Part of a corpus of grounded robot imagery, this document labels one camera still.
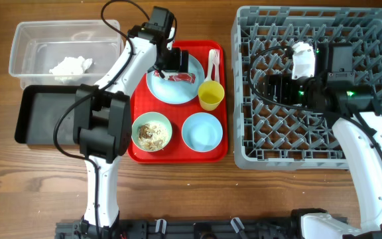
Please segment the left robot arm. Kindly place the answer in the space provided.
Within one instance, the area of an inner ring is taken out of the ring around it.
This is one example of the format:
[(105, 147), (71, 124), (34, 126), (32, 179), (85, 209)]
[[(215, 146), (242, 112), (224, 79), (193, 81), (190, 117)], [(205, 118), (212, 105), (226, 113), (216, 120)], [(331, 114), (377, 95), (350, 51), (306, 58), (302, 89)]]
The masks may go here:
[(93, 86), (78, 88), (72, 105), (73, 140), (88, 170), (88, 205), (80, 221), (80, 232), (88, 238), (119, 235), (114, 172), (132, 136), (133, 92), (150, 69), (161, 76), (188, 71), (188, 52), (172, 46), (174, 14), (154, 7), (147, 18), (125, 34), (125, 49), (109, 72)]

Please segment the green bowl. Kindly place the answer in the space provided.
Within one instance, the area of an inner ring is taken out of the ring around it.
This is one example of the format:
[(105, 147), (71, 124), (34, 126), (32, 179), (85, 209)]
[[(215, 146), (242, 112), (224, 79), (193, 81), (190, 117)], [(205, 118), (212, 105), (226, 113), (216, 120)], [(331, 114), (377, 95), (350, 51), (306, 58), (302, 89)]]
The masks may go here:
[(139, 149), (145, 151), (144, 149), (142, 149), (139, 145), (139, 142), (138, 142), (138, 136), (139, 136), (139, 127), (143, 124), (146, 124), (146, 123), (149, 123), (151, 121), (155, 121), (155, 122), (158, 122), (158, 123), (161, 123), (163, 126), (165, 126), (165, 128), (167, 129), (168, 131), (168, 141), (167, 141), (167, 144), (162, 148), (164, 149), (168, 143), (170, 142), (171, 138), (172, 138), (172, 124), (171, 122), (169, 121), (169, 119), (162, 115), (161, 113), (158, 113), (158, 112), (147, 112), (147, 113), (144, 113), (142, 114), (141, 116), (139, 116), (134, 122), (133, 122), (133, 125), (132, 125), (132, 140), (133, 140), (133, 143), (135, 146), (137, 146)]

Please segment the small light blue bowl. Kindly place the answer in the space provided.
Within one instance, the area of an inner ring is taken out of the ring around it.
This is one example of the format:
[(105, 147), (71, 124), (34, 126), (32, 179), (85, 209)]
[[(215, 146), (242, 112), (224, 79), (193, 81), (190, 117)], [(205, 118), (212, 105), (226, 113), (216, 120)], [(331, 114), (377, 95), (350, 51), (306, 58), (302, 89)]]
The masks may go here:
[(221, 143), (223, 127), (217, 117), (198, 112), (185, 120), (181, 134), (188, 148), (195, 152), (207, 153)]

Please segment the red snack wrapper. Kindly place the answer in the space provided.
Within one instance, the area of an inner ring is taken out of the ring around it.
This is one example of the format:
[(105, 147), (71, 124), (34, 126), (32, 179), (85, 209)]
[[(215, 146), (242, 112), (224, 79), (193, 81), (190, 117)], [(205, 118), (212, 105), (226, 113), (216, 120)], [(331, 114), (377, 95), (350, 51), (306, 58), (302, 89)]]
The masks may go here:
[(189, 84), (195, 83), (196, 76), (193, 73), (185, 73), (185, 72), (164, 72), (162, 71), (162, 75), (160, 72), (155, 70), (152, 73), (153, 76), (162, 78), (163, 80), (168, 80), (171, 82), (187, 82)]

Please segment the white napkin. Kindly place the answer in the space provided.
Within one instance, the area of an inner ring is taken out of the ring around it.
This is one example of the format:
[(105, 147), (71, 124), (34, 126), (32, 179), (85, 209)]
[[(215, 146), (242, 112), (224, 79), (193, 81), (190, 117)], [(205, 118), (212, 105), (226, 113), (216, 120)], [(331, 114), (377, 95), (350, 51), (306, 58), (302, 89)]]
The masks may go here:
[(75, 79), (75, 75), (85, 74), (93, 63), (92, 58), (66, 56), (62, 62), (51, 68), (49, 73), (55, 75), (55, 80), (65, 82)]

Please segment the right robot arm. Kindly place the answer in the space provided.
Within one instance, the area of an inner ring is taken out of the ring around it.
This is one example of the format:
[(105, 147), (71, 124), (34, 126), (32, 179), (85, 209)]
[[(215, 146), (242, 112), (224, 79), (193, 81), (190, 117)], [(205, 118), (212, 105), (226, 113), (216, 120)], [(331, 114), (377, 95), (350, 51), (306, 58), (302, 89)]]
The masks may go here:
[(288, 76), (247, 75), (266, 104), (320, 114), (348, 162), (361, 225), (354, 228), (320, 209), (293, 213), (298, 238), (382, 238), (382, 113), (373, 87), (355, 83), (349, 43), (298, 42), (283, 48), (292, 58)]

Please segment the yellow plastic cup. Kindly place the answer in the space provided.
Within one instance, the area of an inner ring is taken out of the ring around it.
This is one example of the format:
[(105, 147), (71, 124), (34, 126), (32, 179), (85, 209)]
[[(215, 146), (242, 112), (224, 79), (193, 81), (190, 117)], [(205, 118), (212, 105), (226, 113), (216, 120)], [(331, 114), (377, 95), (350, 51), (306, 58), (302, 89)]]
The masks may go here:
[(225, 90), (216, 81), (210, 80), (202, 83), (198, 88), (200, 106), (206, 111), (215, 110), (224, 99)]

